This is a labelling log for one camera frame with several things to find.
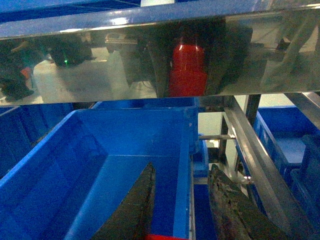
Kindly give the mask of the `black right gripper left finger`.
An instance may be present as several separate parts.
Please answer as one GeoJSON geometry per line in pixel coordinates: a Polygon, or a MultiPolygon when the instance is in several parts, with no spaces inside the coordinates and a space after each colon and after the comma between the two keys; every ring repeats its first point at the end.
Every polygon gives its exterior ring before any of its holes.
{"type": "Polygon", "coordinates": [[[156,169],[149,162],[132,188],[92,240],[144,240],[151,232],[155,206],[156,169]]]}

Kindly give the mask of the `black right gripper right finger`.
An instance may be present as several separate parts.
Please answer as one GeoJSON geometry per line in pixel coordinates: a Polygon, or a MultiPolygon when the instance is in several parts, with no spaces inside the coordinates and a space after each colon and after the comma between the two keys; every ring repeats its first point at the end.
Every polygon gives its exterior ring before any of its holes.
{"type": "Polygon", "coordinates": [[[286,240],[250,199],[213,164],[208,171],[209,205],[219,240],[286,240]]]}

